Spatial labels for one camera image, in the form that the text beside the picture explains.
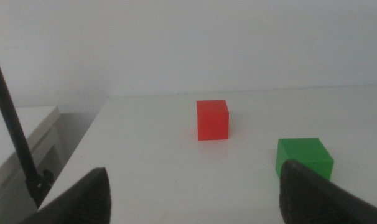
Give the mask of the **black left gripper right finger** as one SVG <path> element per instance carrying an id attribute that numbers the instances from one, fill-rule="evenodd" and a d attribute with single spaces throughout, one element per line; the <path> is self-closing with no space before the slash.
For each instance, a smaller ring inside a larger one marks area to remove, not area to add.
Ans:
<path id="1" fill-rule="evenodd" d="M 279 208 L 284 223 L 377 223 L 377 207 L 293 159 L 281 167 Z"/>

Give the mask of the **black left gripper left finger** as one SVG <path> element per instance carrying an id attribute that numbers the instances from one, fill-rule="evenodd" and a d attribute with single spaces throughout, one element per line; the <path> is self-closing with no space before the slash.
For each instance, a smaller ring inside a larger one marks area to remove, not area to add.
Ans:
<path id="1" fill-rule="evenodd" d="M 111 190 L 104 167 L 91 170 L 22 224 L 109 224 Z"/>

